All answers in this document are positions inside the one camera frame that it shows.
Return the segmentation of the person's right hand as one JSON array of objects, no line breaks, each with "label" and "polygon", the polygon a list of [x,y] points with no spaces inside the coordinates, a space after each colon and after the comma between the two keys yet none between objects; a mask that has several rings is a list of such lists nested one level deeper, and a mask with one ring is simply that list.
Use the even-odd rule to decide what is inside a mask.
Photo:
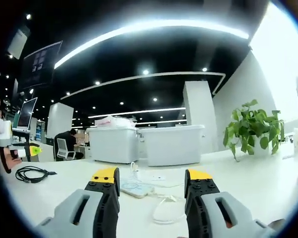
[{"label": "person's right hand", "polygon": [[285,219],[278,219],[275,221],[272,221],[268,226],[272,228],[275,231],[279,231],[285,224]]}]

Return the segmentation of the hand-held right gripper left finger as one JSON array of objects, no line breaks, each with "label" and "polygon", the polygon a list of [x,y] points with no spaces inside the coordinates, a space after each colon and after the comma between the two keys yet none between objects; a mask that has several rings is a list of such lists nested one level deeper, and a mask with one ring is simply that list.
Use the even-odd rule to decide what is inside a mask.
[{"label": "hand-held right gripper left finger", "polygon": [[100,169],[85,189],[68,196],[36,230],[44,238],[115,238],[119,196],[119,169]]}]

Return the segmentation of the person's left hand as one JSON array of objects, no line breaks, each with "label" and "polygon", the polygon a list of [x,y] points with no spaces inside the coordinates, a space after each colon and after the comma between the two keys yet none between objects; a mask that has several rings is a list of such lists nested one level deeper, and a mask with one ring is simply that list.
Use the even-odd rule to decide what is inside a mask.
[{"label": "person's left hand", "polygon": [[11,169],[20,164],[22,159],[17,156],[17,150],[10,150],[8,147],[0,147],[0,159],[4,170],[10,174]]}]

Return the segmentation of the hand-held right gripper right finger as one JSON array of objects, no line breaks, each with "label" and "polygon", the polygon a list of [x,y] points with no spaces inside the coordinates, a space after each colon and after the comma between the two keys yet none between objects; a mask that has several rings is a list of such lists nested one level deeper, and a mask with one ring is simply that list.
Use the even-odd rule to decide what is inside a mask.
[{"label": "hand-held right gripper right finger", "polygon": [[185,171],[185,214],[190,238],[272,238],[274,230],[257,219],[228,192],[221,192],[206,172]]}]

